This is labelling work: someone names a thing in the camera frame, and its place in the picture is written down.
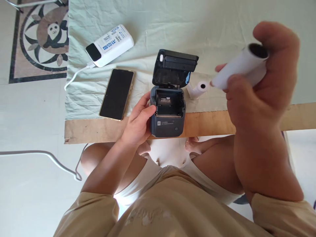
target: foot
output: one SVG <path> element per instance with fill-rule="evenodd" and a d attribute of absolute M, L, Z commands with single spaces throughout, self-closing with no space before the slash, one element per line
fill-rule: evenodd
<path fill-rule="evenodd" d="M 137 153 L 139 155 L 143 155 L 145 153 L 148 153 L 151 151 L 150 145 L 147 142 L 144 142 L 143 144 L 141 144 L 138 148 L 137 148 Z"/>
<path fill-rule="evenodd" d="M 190 137 L 185 142 L 184 149 L 187 152 L 197 152 L 197 145 L 198 145 L 198 138 L 197 137 Z"/>

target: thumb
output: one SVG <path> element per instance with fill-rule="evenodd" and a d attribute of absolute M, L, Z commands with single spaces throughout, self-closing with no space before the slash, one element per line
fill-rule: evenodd
<path fill-rule="evenodd" d="M 227 81 L 227 89 L 227 100 L 238 100 L 239 102 L 247 102 L 256 98 L 252 86 L 245 78 L 245 76 L 241 74 L 230 76 Z"/>
<path fill-rule="evenodd" d="M 137 123 L 146 124 L 147 120 L 156 112 L 156 106 L 151 105 L 141 111 L 139 116 L 136 118 Z"/>

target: small paper roll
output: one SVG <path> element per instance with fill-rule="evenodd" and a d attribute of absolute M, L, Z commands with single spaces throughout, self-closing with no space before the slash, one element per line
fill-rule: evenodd
<path fill-rule="evenodd" d="M 193 89 L 190 83 L 187 85 L 189 96 L 191 99 L 198 99 L 204 92 L 209 88 L 209 82 L 200 81 L 197 86 Z"/>

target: beige shorts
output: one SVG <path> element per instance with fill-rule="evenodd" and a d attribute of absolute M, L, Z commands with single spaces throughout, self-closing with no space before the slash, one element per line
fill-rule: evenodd
<path fill-rule="evenodd" d="M 214 183 L 205 174 L 203 174 L 189 158 L 181 168 L 177 168 L 175 166 L 166 166 L 161 168 L 150 156 L 147 156 L 146 158 L 146 164 L 138 176 L 125 189 L 114 195 L 114 198 L 116 198 L 118 203 L 121 205 L 130 206 L 138 199 L 138 197 L 150 189 L 164 174 L 176 169 L 187 173 L 202 187 L 205 192 L 227 205 L 242 196 L 231 193 Z"/>

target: black phone screen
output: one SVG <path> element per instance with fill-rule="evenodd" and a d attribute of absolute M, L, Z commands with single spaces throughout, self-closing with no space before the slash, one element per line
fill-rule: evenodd
<path fill-rule="evenodd" d="M 122 120 L 134 72 L 113 69 L 99 115 Z"/>

